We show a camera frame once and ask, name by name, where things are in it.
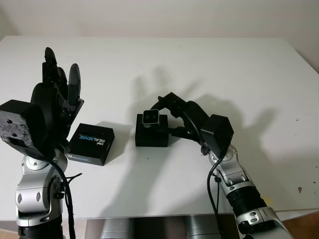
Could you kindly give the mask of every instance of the black robot arm segment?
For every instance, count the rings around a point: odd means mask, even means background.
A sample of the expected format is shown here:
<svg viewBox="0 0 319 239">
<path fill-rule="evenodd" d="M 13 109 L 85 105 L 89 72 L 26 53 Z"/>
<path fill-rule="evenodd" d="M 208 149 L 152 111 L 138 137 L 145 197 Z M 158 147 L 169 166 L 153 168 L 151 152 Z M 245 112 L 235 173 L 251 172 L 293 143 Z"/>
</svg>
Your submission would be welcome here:
<svg viewBox="0 0 319 239">
<path fill-rule="evenodd" d="M 210 150 L 218 157 L 224 157 L 230 145 L 234 131 L 229 119 L 224 116 L 208 116 L 195 102 L 185 102 L 174 93 L 159 97 L 159 101 L 151 108 L 162 110 L 167 108 L 175 118 L 181 117 L 184 127 L 165 129 L 160 125 L 150 128 L 157 131 L 166 131 L 173 136 L 192 139 L 201 145 L 201 152 L 207 155 Z"/>
<path fill-rule="evenodd" d="M 50 48 L 45 50 L 42 83 L 37 84 L 30 103 L 11 100 L 0 106 L 0 136 L 24 155 L 52 159 L 54 148 L 67 150 L 66 138 L 84 101 L 80 99 L 80 73 L 77 64 L 65 73 Z"/>
</svg>

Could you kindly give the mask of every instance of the screw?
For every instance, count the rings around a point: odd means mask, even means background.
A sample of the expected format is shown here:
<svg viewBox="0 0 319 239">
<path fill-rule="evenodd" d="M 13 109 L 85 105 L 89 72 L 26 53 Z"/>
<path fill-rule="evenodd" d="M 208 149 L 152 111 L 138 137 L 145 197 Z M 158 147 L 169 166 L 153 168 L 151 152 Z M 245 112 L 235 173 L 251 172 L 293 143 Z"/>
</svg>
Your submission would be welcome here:
<svg viewBox="0 0 319 239">
<path fill-rule="evenodd" d="M 36 194 L 36 201 L 37 201 L 37 202 L 40 202 L 40 199 L 41 199 L 41 194 L 40 194 L 40 192 L 38 192 L 38 193 Z"/>
<path fill-rule="evenodd" d="M 21 196 L 21 193 L 19 193 L 19 196 L 18 196 L 18 203 L 20 204 L 22 202 L 22 196 Z"/>
</svg>

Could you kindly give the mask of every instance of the wooden floor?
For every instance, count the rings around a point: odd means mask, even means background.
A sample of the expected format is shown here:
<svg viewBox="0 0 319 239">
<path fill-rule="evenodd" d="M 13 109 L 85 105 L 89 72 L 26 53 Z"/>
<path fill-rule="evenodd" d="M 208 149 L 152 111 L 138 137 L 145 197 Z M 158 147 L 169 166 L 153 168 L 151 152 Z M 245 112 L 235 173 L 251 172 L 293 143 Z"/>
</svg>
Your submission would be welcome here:
<svg viewBox="0 0 319 239">
<path fill-rule="evenodd" d="M 294 239 L 319 239 L 319 212 L 284 221 Z"/>
</svg>

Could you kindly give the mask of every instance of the realsense camera box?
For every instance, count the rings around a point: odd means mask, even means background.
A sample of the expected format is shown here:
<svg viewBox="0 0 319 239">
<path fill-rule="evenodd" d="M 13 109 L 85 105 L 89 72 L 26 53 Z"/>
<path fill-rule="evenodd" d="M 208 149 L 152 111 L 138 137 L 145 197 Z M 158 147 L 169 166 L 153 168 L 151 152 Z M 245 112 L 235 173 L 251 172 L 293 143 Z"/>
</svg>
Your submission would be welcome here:
<svg viewBox="0 0 319 239">
<path fill-rule="evenodd" d="M 71 141 L 70 160 L 103 166 L 114 140 L 112 128 L 81 123 Z"/>
</svg>

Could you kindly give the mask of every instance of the black plastic housing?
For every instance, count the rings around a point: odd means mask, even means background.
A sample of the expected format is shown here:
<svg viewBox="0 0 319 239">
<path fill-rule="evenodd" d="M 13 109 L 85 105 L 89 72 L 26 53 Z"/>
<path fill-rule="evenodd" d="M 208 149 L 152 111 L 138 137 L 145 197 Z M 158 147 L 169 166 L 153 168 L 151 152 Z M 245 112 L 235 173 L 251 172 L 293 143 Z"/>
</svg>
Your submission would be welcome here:
<svg viewBox="0 0 319 239">
<path fill-rule="evenodd" d="M 47 140 L 43 111 L 36 104 L 10 100 L 0 105 L 0 137 L 35 159 L 48 159 L 54 153 L 52 142 Z"/>
<path fill-rule="evenodd" d="M 225 116 L 212 115 L 200 130 L 206 144 L 218 158 L 224 158 L 234 130 Z"/>
<path fill-rule="evenodd" d="M 160 115 L 161 127 L 168 127 L 167 115 Z M 158 132 L 143 125 L 143 115 L 138 114 L 136 119 L 135 146 L 139 147 L 167 147 L 168 133 Z"/>
</svg>

